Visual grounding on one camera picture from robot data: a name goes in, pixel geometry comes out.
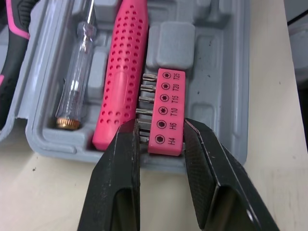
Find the tool kit case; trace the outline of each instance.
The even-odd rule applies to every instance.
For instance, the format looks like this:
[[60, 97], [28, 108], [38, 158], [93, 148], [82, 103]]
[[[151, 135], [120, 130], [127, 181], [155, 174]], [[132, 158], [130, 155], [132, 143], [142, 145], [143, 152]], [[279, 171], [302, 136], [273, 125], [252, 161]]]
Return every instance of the tool kit case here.
[[[30, 40], [0, 145], [25, 130], [31, 148], [50, 157], [97, 162], [103, 152], [92, 137], [100, 114], [115, 18], [121, 0], [95, 0], [97, 34], [82, 108], [81, 127], [56, 128], [56, 111], [84, 20], [86, 0], [40, 0], [31, 13]], [[148, 0], [149, 33], [144, 73], [159, 68], [186, 73], [185, 117], [211, 127], [244, 164], [247, 156], [249, 18], [247, 0]], [[0, 67], [8, 27], [1, 25]], [[142, 92], [141, 96], [151, 96]], [[151, 109], [153, 106], [139, 103]], [[180, 156], [141, 154], [147, 169], [184, 172]]]

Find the perforated handle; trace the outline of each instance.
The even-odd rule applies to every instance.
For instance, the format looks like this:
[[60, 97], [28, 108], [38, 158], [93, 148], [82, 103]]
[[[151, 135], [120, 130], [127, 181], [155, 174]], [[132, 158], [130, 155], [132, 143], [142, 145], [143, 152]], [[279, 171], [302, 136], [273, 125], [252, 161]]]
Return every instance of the perforated handle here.
[[106, 150], [119, 126], [135, 118], [148, 32], [146, 0], [123, 0], [115, 20], [103, 102], [93, 136]]

